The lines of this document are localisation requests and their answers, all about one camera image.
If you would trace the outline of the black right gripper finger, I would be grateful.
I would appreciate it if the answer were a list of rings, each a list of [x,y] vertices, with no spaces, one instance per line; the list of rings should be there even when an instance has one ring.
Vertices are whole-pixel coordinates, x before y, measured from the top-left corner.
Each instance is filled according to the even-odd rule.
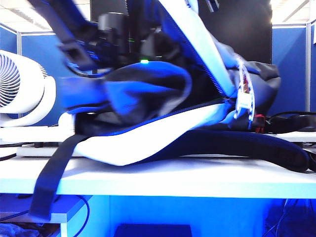
[[[218,0],[205,0],[206,5],[208,6],[209,11],[218,11],[219,3]]]

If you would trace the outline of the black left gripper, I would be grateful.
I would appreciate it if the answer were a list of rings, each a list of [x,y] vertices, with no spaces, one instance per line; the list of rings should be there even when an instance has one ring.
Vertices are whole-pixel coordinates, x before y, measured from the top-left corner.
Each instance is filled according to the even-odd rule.
[[[102,39],[107,41],[106,56],[115,66],[145,61],[176,63],[178,60],[178,43],[161,25],[151,25],[141,18],[118,12],[104,13],[98,20]]]

